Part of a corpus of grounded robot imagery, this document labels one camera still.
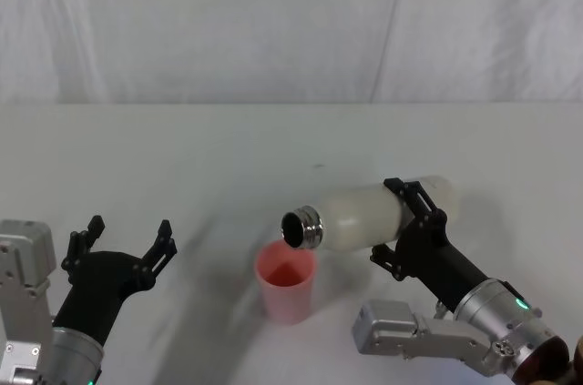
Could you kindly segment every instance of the black gripper mount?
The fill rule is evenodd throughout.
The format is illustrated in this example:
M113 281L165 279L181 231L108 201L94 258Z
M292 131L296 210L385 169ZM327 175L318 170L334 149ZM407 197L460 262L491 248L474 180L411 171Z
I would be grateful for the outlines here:
M421 240L439 241L445 239L445 223L447 215L438 208L418 181L403 182L400 178L387 178L383 182L411 211L413 219L398 234L398 242ZM390 272L394 279L401 281L407 276L415 277L405 259L386 244L373 247L370 259L378 266Z
M142 258L115 251L92 252L104 228L101 216L95 215L87 230L71 233L61 268L68 273L72 287L53 322L54 327L83 332L101 345L123 302L136 292L152 289L160 271L177 253L167 219Z
M447 239L447 215L438 208L418 181L387 178L384 185L406 206L406 226L397 235L394 250L373 247L371 261L396 280L420 279L451 311L486 275Z

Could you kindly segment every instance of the pink cup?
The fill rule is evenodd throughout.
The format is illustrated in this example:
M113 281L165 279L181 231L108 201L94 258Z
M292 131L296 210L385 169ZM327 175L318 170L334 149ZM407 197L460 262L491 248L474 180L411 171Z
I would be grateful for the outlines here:
M283 240L261 249L255 275L270 319L296 324L310 316L315 273L316 258L310 250L291 248Z

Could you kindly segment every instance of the red liquid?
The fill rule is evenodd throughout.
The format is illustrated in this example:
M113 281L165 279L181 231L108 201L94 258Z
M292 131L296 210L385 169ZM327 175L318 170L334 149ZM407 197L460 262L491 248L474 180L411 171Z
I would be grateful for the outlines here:
M277 287L292 287L302 283L303 277L292 265L286 263L277 267L266 280Z

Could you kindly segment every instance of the bottle opening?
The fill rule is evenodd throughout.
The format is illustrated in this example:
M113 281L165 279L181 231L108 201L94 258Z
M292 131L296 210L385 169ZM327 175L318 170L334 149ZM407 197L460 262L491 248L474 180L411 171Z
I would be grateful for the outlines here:
M303 243L303 224L293 212L288 212L281 219L281 233L283 240L293 248L298 248Z

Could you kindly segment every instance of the white backdrop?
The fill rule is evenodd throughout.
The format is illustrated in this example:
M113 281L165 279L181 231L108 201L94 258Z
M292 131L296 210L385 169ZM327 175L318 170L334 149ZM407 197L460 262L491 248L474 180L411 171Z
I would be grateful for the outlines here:
M0 0L0 101L583 98L583 0Z

